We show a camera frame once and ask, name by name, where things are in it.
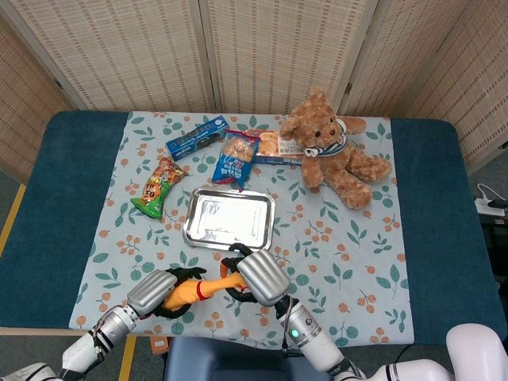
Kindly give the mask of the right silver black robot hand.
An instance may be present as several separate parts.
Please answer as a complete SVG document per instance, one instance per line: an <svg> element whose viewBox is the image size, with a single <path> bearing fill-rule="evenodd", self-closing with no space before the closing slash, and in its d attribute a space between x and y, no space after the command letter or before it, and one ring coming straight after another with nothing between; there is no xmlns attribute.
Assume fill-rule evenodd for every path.
<svg viewBox="0 0 508 381"><path fill-rule="evenodd" d="M230 252L242 257L224 258L221 261L221 277L237 274L244 285L226 287L226 292L238 302L258 302L272 307L287 296L290 280L271 253L262 248L254 252L241 243L231 244Z"/></svg>

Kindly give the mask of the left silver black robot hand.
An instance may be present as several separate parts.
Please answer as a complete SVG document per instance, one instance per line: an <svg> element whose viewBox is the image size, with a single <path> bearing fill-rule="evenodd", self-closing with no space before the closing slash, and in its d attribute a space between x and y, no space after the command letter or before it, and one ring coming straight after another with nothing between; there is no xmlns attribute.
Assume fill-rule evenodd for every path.
<svg viewBox="0 0 508 381"><path fill-rule="evenodd" d="M205 273L206 269L202 267L154 270L127 294L128 305L140 319L148 318L152 314L168 319L180 318L191 308L191 303L186 302L179 308L164 307L166 297L188 279L202 280Z"/></svg>

